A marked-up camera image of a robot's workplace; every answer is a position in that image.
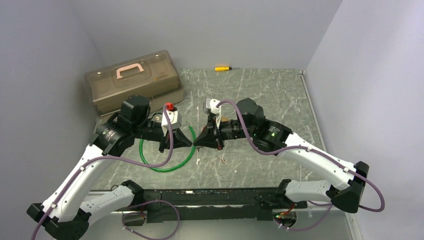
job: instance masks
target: gray countertop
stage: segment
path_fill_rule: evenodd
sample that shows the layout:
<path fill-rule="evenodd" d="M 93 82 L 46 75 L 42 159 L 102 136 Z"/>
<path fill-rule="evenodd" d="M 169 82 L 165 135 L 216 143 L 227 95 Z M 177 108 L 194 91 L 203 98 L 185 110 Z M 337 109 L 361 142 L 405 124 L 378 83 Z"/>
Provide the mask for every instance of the gray countertop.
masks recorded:
<path fill-rule="evenodd" d="M 206 124 L 202 112 L 206 98 L 239 101 L 251 98 L 263 107 L 267 119 L 291 128 L 311 144 L 322 148 L 305 87 L 296 69 L 233 69 L 215 72 L 213 69 L 180 69 L 184 85 L 184 101 L 178 103 L 183 122 L 188 122 L 198 135 Z M 224 104 L 222 115 L 236 119 L 232 106 Z M 186 124 L 181 127 L 190 139 Z M 139 140 L 122 157 L 141 161 Z M 143 152 L 151 164 L 165 160 L 168 151 L 160 153 L 159 143 L 144 141 Z M 173 151 L 165 167 L 182 162 L 190 148 Z M 227 164 L 219 162 L 224 158 Z M 115 162 L 94 186 L 94 190 L 109 190 L 126 180 L 133 180 L 144 189 L 179 188 L 241 188 L 276 187 L 282 179 L 314 181 L 322 178 L 298 163 L 275 156 L 256 153 L 246 139 L 227 140 L 221 151 L 201 148 L 182 168 L 172 172 L 156 172 L 125 162 Z"/>

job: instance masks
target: screwdriver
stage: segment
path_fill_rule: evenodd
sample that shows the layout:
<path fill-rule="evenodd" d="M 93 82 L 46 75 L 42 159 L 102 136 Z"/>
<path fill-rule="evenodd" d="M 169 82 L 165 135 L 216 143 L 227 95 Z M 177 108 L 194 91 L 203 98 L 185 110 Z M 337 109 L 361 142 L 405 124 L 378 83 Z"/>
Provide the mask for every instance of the screwdriver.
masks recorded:
<path fill-rule="evenodd" d="M 231 69 L 233 69 L 233 68 L 230 67 L 230 66 L 215 67 L 216 72 L 228 71 L 228 70 L 231 70 Z"/>

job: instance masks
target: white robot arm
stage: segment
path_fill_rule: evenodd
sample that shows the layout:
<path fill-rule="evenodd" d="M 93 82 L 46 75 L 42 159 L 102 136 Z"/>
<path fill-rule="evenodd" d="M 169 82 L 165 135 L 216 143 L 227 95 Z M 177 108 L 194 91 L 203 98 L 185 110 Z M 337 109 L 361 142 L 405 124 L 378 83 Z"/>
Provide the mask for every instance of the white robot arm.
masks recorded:
<path fill-rule="evenodd" d="M 131 147 L 135 138 L 159 142 L 161 152 L 169 149 L 171 142 L 173 142 L 173 148 L 192 145 L 179 129 L 182 117 L 172 104 L 168 103 L 166 107 L 171 128 L 167 119 L 162 123 L 157 122 L 148 118 L 149 113 L 147 98 L 130 96 L 122 104 L 120 113 L 114 114 L 96 129 L 82 157 L 59 188 L 43 203 L 33 203 L 28 208 L 27 214 L 39 223 L 44 218 L 41 224 L 55 239 L 77 240 L 90 225 L 111 212 L 143 203 L 143 188 L 131 180 L 123 182 L 113 191 L 95 199 L 88 201 L 84 199 L 96 181 L 113 163 L 113 158 L 117 159 L 125 149 Z M 104 156 L 110 156 L 111 159 L 93 161 Z"/>
<path fill-rule="evenodd" d="M 231 103 L 236 108 L 237 120 L 221 121 L 223 102 Z M 290 128 L 266 119 L 263 108 L 250 98 L 237 104 L 230 100 L 223 102 L 206 100 L 204 111 L 208 114 L 207 123 L 193 142 L 195 146 L 222 150 L 225 140 L 247 137 L 257 152 L 294 160 L 324 179 L 307 182 L 283 179 L 278 194 L 293 203 L 329 202 L 345 212 L 358 211 L 369 170 L 366 163 L 360 161 L 353 164 L 320 150 Z"/>

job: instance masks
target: white wall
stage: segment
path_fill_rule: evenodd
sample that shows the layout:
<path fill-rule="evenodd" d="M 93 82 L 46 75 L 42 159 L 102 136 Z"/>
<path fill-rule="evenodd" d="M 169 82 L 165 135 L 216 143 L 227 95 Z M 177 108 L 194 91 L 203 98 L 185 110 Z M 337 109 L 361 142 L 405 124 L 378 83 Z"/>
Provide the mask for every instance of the white wall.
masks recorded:
<path fill-rule="evenodd" d="M 365 240 L 424 239 L 424 2 L 345 0 L 306 70 L 330 153 L 370 165 Z M 362 203 L 378 207 L 372 188 Z"/>
<path fill-rule="evenodd" d="M 0 1 L 0 239 L 29 239 L 27 208 L 78 162 L 95 123 L 83 74 L 102 65 L 69 1 Z"/>
<path fill-rule="evenodd" d="M 71 0 L 106 64 L 305 69 L 342 0 Z"/>

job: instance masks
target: pink handle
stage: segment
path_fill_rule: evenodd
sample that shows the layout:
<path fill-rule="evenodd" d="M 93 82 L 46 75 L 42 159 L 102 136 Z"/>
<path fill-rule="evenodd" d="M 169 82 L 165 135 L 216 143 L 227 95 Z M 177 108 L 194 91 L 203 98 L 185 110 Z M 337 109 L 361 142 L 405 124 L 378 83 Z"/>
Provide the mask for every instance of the pink handle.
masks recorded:
<path fill-rule="evenodd" d="M 144 71 L 144 69 L 142 68 L 140 63 L 134 63 L 134 64 L 131 64 L 131 65 L 128 65 L 128 66 L 123 66 L 123 67 L 118 68 L 116 70 L 116 78 L 117 79 L 123 78 L 122 75 L 121 75 L 121 72 L 130 70 L 130 69 L 134 69 L 134 68 L 138 68 L 138 72 L 140 72 L 140 73 Z"/>

